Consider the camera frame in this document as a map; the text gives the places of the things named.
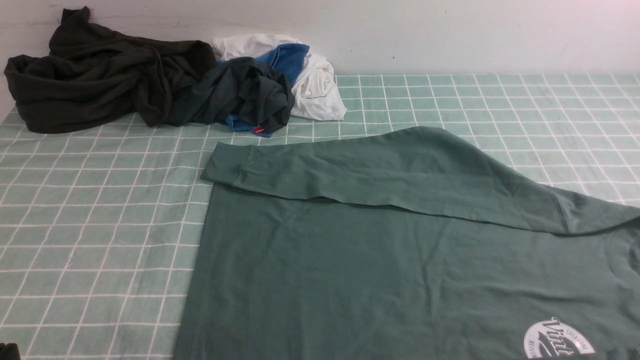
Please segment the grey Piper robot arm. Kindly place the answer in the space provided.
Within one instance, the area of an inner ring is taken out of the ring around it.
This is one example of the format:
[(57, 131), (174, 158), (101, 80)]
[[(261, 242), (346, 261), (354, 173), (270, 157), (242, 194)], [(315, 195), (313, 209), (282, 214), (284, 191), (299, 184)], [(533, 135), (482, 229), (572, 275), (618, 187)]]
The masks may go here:
[(0, 360), (21, 360), (18, 345), (14, 342), (1, 342)]

